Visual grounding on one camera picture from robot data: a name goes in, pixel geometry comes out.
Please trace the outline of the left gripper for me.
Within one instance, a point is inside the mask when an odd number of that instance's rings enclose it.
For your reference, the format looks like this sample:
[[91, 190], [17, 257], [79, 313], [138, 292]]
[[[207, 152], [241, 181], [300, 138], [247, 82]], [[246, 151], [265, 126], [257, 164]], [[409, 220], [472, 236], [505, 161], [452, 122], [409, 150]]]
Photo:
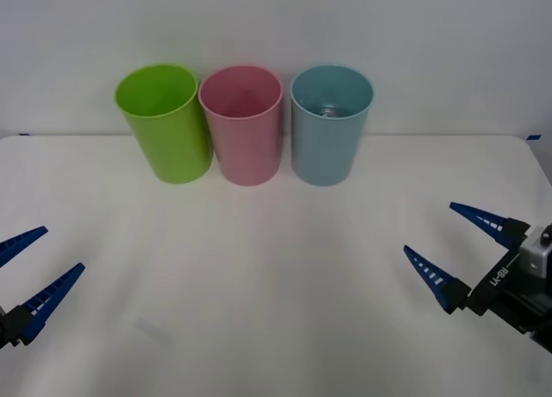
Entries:
[[[0, 267], [47, 233], [47, 228], [41, 226], [0, 242]], [[7, 343], [13, 346], [32, 343], [84, 271], [85, 265], [78, 263], [26, 302], [9, 311], [9, 338], [5, 326], [6, 311], [0, 307], [0, 349]]]

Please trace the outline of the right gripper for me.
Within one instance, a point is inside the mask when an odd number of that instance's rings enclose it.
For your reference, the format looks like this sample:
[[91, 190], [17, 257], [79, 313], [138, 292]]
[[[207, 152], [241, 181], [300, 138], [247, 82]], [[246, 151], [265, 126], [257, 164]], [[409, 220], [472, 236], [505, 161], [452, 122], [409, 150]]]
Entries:
[[455, 202], [451, 202], [449, 208], [509, 251], [471, 292], [471, 288], [464, 282], [405, 245], [403, 251], [407, 259], [441, 308], [447, 314], [452, 314], [458, 308], [463, 309], [465, 305], [478, 316], [492, 312], [515, 330], [528, 334], [531, 340], [549, 341], [551, 258], [547, 258], [544, 274], [531, 273], [528, 252], [519, 247], [530, 225]]

